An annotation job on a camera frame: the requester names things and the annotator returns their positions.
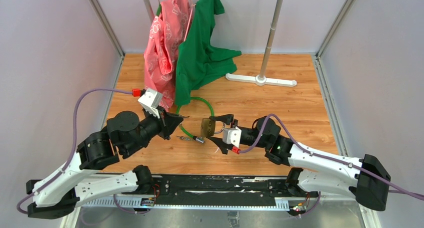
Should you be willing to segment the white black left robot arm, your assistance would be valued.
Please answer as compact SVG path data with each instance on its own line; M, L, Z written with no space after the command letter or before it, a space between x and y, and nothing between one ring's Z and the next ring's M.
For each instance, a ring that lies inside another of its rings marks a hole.
M129 158L156 136L169 140L183 122L181 115L159 110L156 117L144 112L140 120L132 111L122 111L106 122L106 126L92 133L73 152L71 160L55 174L43 180L29 180L27 193L32 203L27 206L30 218L56 219L64 217L98 198L119 193L148 194L155 186L147 166L98 181L85 181L119 160Z

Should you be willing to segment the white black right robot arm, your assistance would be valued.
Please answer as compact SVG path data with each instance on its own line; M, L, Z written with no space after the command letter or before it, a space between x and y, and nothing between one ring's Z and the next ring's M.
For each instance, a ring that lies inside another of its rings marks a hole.
M280 120L270 116L256 119L251 128L240 127L234 115L227 114L203 119L200 130L223 154L242 154L258 147L265 150L270 162L291 167L285 180L291 196L328 192L353 198L372 210L386 209L391 176L377 157L347 157L317 150L295 141L290 134L281 135L284 128Z

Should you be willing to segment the brass padlock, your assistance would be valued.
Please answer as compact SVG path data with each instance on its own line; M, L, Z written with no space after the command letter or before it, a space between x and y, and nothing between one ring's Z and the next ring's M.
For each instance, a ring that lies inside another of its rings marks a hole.
M203 138L212 137L224 131L226 124L215 118L204 118L201 121L200 135Z

